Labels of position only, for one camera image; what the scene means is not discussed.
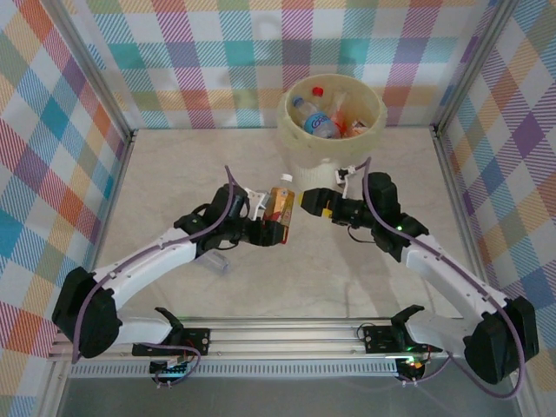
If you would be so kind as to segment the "large clear bottle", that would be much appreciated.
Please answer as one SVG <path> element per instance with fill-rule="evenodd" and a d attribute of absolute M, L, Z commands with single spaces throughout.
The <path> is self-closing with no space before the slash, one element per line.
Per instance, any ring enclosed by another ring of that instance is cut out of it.
<path fill-rule="evenodd" d="M 218 251 L 209 251 L 195 259 L 195 263 L 219 275 L 225 275 L 230 269 L 230 261 Z"/>

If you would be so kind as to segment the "white capped blue label bottle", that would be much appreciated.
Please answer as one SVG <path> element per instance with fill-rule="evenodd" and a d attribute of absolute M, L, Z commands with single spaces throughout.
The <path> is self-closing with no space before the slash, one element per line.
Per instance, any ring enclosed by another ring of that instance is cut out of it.
<path fill-rule="evenodd" d="M 308 134 L 324 139 L 340 139 L 341 132 L 336 124 L 315 104 L 295 96 L 292 99 L 299 126 Z"/>

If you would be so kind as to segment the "cream plastic bin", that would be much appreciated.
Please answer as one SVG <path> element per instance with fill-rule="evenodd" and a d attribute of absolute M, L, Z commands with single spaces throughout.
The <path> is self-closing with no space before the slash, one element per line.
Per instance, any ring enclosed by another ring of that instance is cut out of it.
<path fill-rule="evenodd" d="M 323 111 L 321 99 L 322 97 L 316 97 L 312 93 L 312 97 L 308 101 L 318 103 L 320 109 Z M 296 187 L 300 190 L 319 187 L 334 187 L 336 185 L 334 178 L 334 171 L 336 169 L 362 163 L 372 150 L 371 149 L 367 153 L 357 156 L 330 158 L 322 155 L 315 156 L 307 151 L 294 152 L 293 150 L 286 148 L 282 139 L 281 142 L 284 148 L 284 160 L 290 169 L 290 173 L 293 176 Z"/>

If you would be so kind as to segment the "translucent yellow bin liner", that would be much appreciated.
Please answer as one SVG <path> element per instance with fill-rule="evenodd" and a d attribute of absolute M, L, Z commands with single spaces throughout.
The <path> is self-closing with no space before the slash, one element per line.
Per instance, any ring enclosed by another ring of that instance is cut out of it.
<path fill-rule="evenodd" d="M 350 127 L 353 122 L 363 122 L 367 128 L 359 135 L 341 139 L 321 138 L 308 133 L 304 129 L 303 118 L 295 110 L 294 99 L 299 96 L 309 100 L 315 87 L 323 88 L 321 104 L 326 113 L 333 106 L 334 95 L 345 92 L 347 97 L 340 110 L 346 125 Z M 337 74 L 321 74 L 300 80 L 283 94 L 277 108 L 279 137 L 286 148 L 330 158 L 357 156 L 370 151 L 381 139 L 386 120 L 387 107 L 377 92 L 355 78 Z"/>

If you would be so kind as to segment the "left circuit board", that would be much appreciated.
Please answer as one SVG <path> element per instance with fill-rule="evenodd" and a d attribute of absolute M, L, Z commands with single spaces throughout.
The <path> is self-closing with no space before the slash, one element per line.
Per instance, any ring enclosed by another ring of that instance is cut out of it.
<path fill-rule="evenodd" d="M 166 361 L 151 361 L 149 363 L 149 373 L 158 388 L 171 388 L 183 382 L 186 373 L 189 371 L 189 364 L 189 361 L 185 361 L 169 366 Z"/>

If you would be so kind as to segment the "circuit board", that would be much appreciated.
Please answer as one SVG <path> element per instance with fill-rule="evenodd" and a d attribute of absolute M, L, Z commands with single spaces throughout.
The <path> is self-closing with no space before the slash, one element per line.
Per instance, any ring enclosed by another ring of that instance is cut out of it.
<path fill-rule="evenodd" d="M 149 363 L 149 373 L 158 388 L 171 388 L 183 382 L 186 373 L 189 371 L 189 364 L 189 361 L 185 361 L 169 366 L 166 361 L 151 361 Z"/>
<path fill-rule="evenodd" d="M 410 358 L 395 360 L 398 375 L 396 379 L 401 382 L 413 383 L 421 380 L 425 375 L 426 367 L 419 361 Z"/>

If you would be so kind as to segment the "grey metal panel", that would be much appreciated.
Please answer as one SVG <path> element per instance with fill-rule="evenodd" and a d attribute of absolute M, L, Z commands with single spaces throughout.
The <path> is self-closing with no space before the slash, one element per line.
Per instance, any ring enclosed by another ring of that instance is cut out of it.
<path fill-rule="evenodd" d="M 74 379 L 56 417 L 522 417 L 452 373 L 418 386 L 379 378 L 304 381 L 192 379 L 157 389 L 148 379 Z"/>

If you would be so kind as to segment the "right circuit board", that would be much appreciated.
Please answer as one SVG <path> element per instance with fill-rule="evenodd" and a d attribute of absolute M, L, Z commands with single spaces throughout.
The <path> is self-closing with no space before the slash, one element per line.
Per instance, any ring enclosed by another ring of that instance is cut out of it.
<path fill-rule="evenodd" d="M 401 382 L 413 383 L 421 380 L 425 375 L 426 367 L 419 361 L 410 358 L 395 360 L 398 375 L 396 379 Z"/>

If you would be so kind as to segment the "aluminium side rail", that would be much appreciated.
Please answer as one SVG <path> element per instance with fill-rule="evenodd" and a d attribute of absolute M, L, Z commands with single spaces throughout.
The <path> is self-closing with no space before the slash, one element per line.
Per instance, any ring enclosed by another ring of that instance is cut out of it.
<path fill-rule="evenodd" d="M 446 272 L 455 273 L 454 289 L 448 288 L 451 278 L 435 279 L 432 284 L 452 303 L 466 321 L 479 321 L 482 314 L 497 311 L 493 305 L 496 297 L 490 293 L 488 285 L 484 281 L 482 267 L 472 242 L 470 228 L 463 212 L 463 204 L 442 141 L 434 129 L 431 129 L 431 137 L 465 256 L 465 260 L 461 261 L 459 256 L 453 255 L 443 241 L 440 241 L 442 252 L 456 265 L 455 271 L 450 265 L 441 267 Z"/>
<path fill-rule="evenodd" d="M 92 267 L 95 271 L 96 267 L 99 266 L 99 261 L 102 258 L 103 255 L 103 251 L 106 247 L 106 240 L 107 240 L 107 236 L 109 234 L 109 228 L 110 228 L 110 224 L 114 215 L 114 212 L 116 210 L 116 205 L 118 202 L 118 198 L 122 189 L 122 185 L 125 181 L 125 176 L 128 170 L 128 166 L 129 166 L 129 162 L 130 162 L 130 158 L 132 156 L 135 144 L 136 144 L 136 136 L 137 136 L 138 131 L 134 130 L 130 133 L 129 137 L 128 137 L 128 141 L 124 147 L 123 153 L 122 153 L 122 160 L 121 160 L 121 164 L 119 166 L 119 169 L 117 170 L 117 176 L 116 179 L 114 181 L 112 190 L 111 190 L 111 194 L 109 197 L 109 204 L 108 207 L 106 208 L 106 217 L 104 219 L 104 223 L 101 227 L 100 230 L 100 235 L 99 235 L 99 242 L 96 245 L 95 251 L 94 251 L 94 256 L 92 259 Z M 100 291 L 100 290 L 106 290 L 104 288 L 104 286 L 106 285 L 106 283 L 110 283 L 113 279 L 114 279 L 114 275 L 116 274 L 114 272 L 114 268 L 116 268 L 113 264 L 110 264 L 108 269 L 105 270 L 104 267 L 100 267 L 100 269 L 103 272 L 103 275 L 101 275 L 98 280 L 96 281 L 95 285 L 93 286 L 93 288 L 91 289 L 91 291 L 85 296 L 84 300 L 83 300 L 83 305 L 80 308 L 79 311 L 79 315 L 77 317 L 77 324 L 78 325 L 82 325 L 86 323 L 86 316 L 85 314 L 87 313 L 87 310 L 89 309 L 89 305 L 90 303 L 93 301 L 93 297 Z M 108 288 L 106 290 L 108 292 L 109 296 L 114 296 L 114 292 Z"/>

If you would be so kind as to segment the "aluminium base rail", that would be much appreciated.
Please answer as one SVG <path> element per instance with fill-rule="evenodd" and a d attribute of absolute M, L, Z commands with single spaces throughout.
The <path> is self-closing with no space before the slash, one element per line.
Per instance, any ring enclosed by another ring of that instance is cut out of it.
<path fill-rule="evenodd" d="M 391 319 L 370 321 L 374 325 L 390 326 Z M 367 354 L 364 344 L 355 331 L 362 324 L 356 320 L 305 321 L 181 321 L 184 328 L 209 328 L 208 354 L 243 356 L 325 355 L 335 357 L 351 351 Z M 133 343 L 110 347 L 95 358 L 106 358 L 111 354 L 132 355 Z M 416 355 L 418 353 L 378 353 L 376 355 Z"/>

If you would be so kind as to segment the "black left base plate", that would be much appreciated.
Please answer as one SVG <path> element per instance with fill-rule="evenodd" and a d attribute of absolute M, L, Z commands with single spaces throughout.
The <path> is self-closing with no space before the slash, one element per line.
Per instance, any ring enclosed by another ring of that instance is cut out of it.
<path fill-rule="evenodd" d="M 183 328 L 174 329 L 161 342 L 162 346 L 187 346 L 195 348 L 205 356 L 208 354 L 210 344 L 209 328 Z M 133 356 L 169 356 L 184 355 L 185 351 L 180 349 L 165 349 L 161 347 L 147 347 L 144 344 L 134 344 L 131 350 Z"/>

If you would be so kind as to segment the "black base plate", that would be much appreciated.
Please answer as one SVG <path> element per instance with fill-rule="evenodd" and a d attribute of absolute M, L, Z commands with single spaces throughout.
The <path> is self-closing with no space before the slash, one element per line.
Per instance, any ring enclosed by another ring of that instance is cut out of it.
<path fill-rule="evenodd" d="M 208 354 L 210 344 L 209 328 L 183 328 L 174 329 L 161 342 L 162 346 L 187 346 L 195 348 L 205 356 Z M 180 349 L 165 349 L 161 347 L 147 347 L 144 344 L 134 344 L 131 350 L 133 356 L 169 356 L 184 355 L 185 351 Z"/>
<path fill-rule="evenodd" d="M 414 341 L 406 341 L 392 326 L 361 324 L 355 331 L 367 354 L 378 353 L 439 353 L 441 349 Z"/>

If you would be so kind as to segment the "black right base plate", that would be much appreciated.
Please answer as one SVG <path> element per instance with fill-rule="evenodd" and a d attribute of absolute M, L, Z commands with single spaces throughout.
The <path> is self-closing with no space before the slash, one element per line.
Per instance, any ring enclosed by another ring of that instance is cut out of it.
<path fill-rule="evenodd" d="M 439 353 L 441 349 L 414 341 L 406 341 L 392 326 L 361 324 L 355 331 L 367 354 L 378 353 Z"/>

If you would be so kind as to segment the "aluminium frame post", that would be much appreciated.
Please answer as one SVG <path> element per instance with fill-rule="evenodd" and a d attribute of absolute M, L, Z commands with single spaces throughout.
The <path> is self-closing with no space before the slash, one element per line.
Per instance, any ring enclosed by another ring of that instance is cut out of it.
<path fill-rule="evenodd" d="M 439 102 L 430 119 L 441 138 L 520 0 L 477 0 L 440 84 Z"/>
<path fill-rule="evenodd" d="M 70 14 L 63 6 L 62 0 L 40 0 L 40 2 L 49 14 L 54 25 L 61 32 L 62 38 L 68 44 L 70 51 L 74 55 L 74 59 L 82 69 L 92 89 L 96 92 L 112 122 L 116 125 L 119 132 L 122 133 L 126 143 L 132 142 L 135 131 L 129 126 L 116 100 L 110 93 L 108 84 L 103 79 L 86 43 L 73 24 Z"/>

